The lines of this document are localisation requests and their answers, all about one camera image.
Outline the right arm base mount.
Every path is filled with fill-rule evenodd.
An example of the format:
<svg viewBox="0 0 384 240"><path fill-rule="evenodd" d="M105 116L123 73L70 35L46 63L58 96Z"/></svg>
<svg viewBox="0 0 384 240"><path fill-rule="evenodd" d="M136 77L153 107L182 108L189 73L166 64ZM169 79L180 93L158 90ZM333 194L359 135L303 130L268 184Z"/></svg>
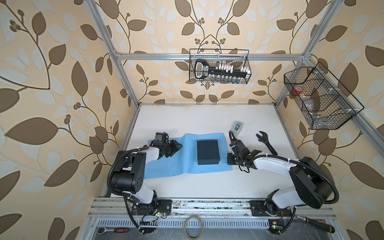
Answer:
<svg viewBox="0 0 384 240"><path fill-rule="evenodd" d="M265 200L249 201L250 209L253 217L291 217L292 211L289 208L280 209L273 202Z"/></svg>

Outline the grey tape dispenser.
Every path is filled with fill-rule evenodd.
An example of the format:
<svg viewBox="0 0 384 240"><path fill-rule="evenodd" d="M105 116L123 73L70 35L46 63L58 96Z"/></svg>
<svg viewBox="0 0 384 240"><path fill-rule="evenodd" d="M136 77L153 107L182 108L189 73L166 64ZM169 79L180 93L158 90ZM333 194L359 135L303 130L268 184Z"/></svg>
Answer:
<svg viewBox="0 0 384 240"><path fill-rule="evenodd" d="M234 133L234 135L238 135L242 131L243 125L244 124L240 121L236 121L233 124L231 131Z"/></svg>

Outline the black adjustable wrench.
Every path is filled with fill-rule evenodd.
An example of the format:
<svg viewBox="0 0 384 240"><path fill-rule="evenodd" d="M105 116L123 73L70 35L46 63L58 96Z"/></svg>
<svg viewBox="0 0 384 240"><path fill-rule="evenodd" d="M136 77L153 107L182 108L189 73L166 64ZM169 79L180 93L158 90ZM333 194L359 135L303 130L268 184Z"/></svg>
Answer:
<svg viewBox="0 0 384 240"><path fill-rule="evenodd" d="M267 133L260 131L260 133L256 134L256 136L257 136L259 142L261 142L267 146L267 148L269 149L269 151L271 152L272 155L275 155L275 156L278 155L277 151L271 145Z"/></svg>

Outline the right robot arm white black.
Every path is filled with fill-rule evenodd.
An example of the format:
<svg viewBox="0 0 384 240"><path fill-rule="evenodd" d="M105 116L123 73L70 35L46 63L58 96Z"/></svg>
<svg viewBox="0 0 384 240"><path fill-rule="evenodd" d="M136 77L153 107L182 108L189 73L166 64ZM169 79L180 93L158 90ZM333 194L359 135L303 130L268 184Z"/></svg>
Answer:
<svg viewBox="0 0 384 240"><path fill-rule="evenodd" d="M231 139L230 147L235 162L240 167L254 165L257 170L265 170L283 176L293 183L285 190L276 189L268 195L265 205L272 214L275 209L309 206L319 209L322 205L332 205L339 201L340 194L335 183L315 163L312 158L292 160L278 155L249 151L239 139Z"/></svg>

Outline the orange black screwdriver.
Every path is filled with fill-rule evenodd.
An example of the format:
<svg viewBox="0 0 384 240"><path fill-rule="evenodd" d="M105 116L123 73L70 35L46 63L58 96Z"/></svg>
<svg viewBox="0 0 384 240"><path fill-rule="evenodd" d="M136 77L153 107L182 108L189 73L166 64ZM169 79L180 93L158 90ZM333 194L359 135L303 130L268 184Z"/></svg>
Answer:
<svg viewBox="0 0 384 240"><path fill-rule="evenodd" d="M297 218L302 220L304 223L312 225L313 227L319 230L322 230L324 232L331 233L331 234L335 233L335 228L332 225L329 225L325 222L316 221L316 220L313 220L307 217L301 217L301 216L297 216Z"/></svg>

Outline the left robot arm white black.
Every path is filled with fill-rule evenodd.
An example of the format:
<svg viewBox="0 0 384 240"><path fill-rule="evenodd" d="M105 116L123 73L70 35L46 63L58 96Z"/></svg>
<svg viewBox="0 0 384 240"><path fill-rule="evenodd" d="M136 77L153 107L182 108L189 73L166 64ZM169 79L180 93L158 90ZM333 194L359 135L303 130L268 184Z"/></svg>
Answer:
<svg viewBox="0 0 384 240"><path fill-rule="evenodd" d="M146 163L172 157L182 148L183 145L170 140L167 133L156 133L149 145L119 151L108 173L109 191L133 204L155 205L157 193L144 184Z"/></svg>

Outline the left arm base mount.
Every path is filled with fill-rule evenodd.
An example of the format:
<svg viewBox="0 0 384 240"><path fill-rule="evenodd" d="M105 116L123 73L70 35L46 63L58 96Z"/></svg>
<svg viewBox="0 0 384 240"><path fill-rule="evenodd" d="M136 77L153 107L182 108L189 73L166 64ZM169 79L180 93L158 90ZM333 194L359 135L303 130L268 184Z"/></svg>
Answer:
<svg viewBox="0 0 384 240"><path fill-rule="evenodd" d="M172 203L172 200L160 199L153 200L151 204L134 204L133 214L139 216L156 215L165 218L166 216L169 216L171 214Z"/></svg>

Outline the aluminium mounting rail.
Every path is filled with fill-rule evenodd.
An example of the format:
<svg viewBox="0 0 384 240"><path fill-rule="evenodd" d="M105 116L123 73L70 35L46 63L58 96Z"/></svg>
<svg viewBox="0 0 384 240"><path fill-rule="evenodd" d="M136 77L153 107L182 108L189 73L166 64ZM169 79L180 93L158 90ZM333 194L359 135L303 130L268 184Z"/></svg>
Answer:
<svg viewBox="0 0 384 240"><path fill-rule="evenodd" d="M129 204L134 216L147 213L163 214L169 217L256 217L256 218L290 218L293 208L278 210L276 214L268 214L265 201L262 199L158 199L155 210L144 210L138 205ZM96 198L89 211L90 217L125 217L127 209L123 198Z"/></svg>

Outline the light blue wrapping paper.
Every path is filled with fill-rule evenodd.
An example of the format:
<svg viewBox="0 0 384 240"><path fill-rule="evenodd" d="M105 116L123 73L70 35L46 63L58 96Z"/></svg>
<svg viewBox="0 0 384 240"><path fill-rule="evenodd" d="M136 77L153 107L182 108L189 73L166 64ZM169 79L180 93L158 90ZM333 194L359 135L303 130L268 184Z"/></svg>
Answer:
<svg viewBox="0 0 384 240"><path fill-rule="evenodd" d="M192 135L175 138L183 147L172 157L162 157L159 160L146 163L145 179L167 178L182 174L205 174L232 171L233 167L227 163L229 153L226 137L223 133ZM198 164L198 141L217 140L220 161L216 165Z"/></svg>

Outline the dark blue gift box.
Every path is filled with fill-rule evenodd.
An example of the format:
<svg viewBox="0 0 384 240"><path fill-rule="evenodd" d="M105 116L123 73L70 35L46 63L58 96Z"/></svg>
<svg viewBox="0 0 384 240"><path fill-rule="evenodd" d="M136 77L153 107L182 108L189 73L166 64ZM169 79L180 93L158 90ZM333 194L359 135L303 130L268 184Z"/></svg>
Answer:
<svg viewBox="0 0 384 240"><path fill-rule="evenodd" d="M197 141L198 165L217 165L220 162L220 151L217 140Z"/></svg>

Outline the clear tape roll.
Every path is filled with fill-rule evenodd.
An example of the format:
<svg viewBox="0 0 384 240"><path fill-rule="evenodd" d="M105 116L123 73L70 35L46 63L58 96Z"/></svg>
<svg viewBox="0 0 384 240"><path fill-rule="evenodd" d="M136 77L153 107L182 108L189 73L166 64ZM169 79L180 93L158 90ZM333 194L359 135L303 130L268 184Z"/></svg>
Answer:
<svg viewBox="0 0 384 240"><path fill-rule="evenodd" d="M197 236L191 236L189 234L189 229L200 229L200 232ZM198 216L188 217L183 224L183 232L188 240L200 240L204 234L204 229L204 223Z"/></svg>

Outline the black socket set holder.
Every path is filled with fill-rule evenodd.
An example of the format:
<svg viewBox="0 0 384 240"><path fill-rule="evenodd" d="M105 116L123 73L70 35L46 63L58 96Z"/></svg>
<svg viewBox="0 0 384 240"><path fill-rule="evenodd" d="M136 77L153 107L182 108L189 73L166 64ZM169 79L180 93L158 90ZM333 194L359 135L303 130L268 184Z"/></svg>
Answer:
<svg viewBox="0 0 384 240"><path fill-rule="evenodd" d="M236 69L233 65L223 65L220 61L209 64L208 61L199 59L195 61L192 67L192 73L196 79L223 79L234 81L247 81L251 77L251 70L249 67L241 66L240 69Z"/></svg>

